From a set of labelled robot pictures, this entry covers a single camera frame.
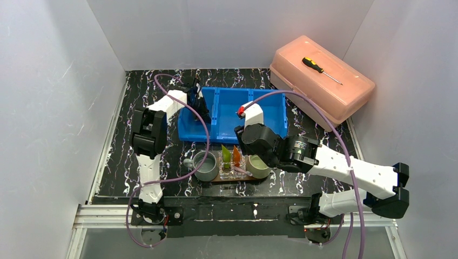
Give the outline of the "yellow-green toothpaste tube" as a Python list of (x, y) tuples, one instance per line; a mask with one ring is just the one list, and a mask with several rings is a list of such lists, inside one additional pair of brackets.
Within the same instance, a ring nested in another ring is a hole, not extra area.
[(221, 154), (223, 160), (223, 167), (225, 169), (231, 168), (231, 152), (224, 146), (221, 146)]

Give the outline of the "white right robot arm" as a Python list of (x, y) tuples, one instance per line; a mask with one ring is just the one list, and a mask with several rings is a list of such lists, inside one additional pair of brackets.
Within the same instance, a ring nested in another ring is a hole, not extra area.
[(409, 166), (380, 166), (344, 154), (302, 136), (282, 138), (263, 124), (234, 129), (244, 155), (258, 156), (268, 167), (289, 173), (333, 178), (354, 189), (335, 194), (314, 194), (304, 211), (307, 219), (332, 218), (340, 214), (371, 211), (401, 219), (409, 207)]

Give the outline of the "light green ceramic mug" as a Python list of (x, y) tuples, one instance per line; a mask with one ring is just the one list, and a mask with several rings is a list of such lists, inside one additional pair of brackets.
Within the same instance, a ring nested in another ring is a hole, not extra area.
[(264, 179), (268, 177), (272, 171), (272, 169), (268, 167), (257, 155), (248, 156), (246, 170), (256, 179)]

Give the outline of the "clear plastic toothbrush holder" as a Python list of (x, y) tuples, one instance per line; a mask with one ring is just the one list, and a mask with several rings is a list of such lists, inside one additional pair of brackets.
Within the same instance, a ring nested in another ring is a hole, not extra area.
[[(230, 177), (230, 176), (235, 176), (238, 177), (233, 170), (233, 161), (231, 161), (231, 168), (230, 169), (225, 169), (223, 167), (223, 160), (222, 160), (222, 154), (221, 151), (216, 151), (215, 155), (217, 156), (217, 161), (218, 161), (218, 168), (219, 168), (219, 174), (222, 177)], [(245, 157), (241, 157), (241, 163), (240, 163), (240, 168), (246, 170), (246, 159)]]

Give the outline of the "grey-blue ceramic mug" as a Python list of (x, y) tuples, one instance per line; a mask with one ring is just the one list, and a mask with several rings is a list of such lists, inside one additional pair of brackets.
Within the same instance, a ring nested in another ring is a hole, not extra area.
[(194, 175), (200, 181), (210, 182), (219, 173), (217, 159), (212, 153), (208, 153), (206, 158), (204, 158), (204, 156), (205, 151), (201, 151), (197, 153), (192, 159), (185, 159), (183, 164), (187, 168), (196, 169), (203, 162), (199, 169), (196, 170)]

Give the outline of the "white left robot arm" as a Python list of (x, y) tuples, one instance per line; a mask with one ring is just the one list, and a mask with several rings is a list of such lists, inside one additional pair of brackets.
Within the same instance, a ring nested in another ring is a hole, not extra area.
[(167, 143), (168, 120), (186, 107), (200, 121), (206, 137), (210, 137), (207, 124), (211, 123), (210, 112), (201, 92), (198, 77), (192, 83), (181, 84), (164, 90), (164, 96), (153, 104), (134, 111), (130, 145), (139, 165), (140, 184), (137, 188), (137, 206), (130, 207), (140, 216), (153, 222), (165, 217), (163, 191), (160, 178), (160, 158)]

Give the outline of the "blue three-compartment bin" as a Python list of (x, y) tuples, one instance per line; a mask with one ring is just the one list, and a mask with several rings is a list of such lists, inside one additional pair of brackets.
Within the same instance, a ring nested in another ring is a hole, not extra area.
[[(274, 92), (274, 90), (252, 88), (203, 87), (212, 122), (207, 124), (211, 143), (238, 144), (234, 128), (244, 121), (236, 115), (239, 107), (249, 101)], [(264, 113), (264, 124), (274, 133), (285, 137), (288, 133), (288, 118), (284, 94), (267, 97), (258, 105)], [(178, 135), (181, 141), (206, 142), (206, 134), (200, 121), (195, 121), (194, 114), (186, 108), (180, 110)]]

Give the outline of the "orange toothpaste tube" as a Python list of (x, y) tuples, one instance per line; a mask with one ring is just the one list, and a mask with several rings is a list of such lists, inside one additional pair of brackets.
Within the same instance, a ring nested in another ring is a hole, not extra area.
[(236, 145), (233, 146), (232, 161), (233, 161), (234, 167), (238, 167), (238, 168), (240, 167), (241, 154)]

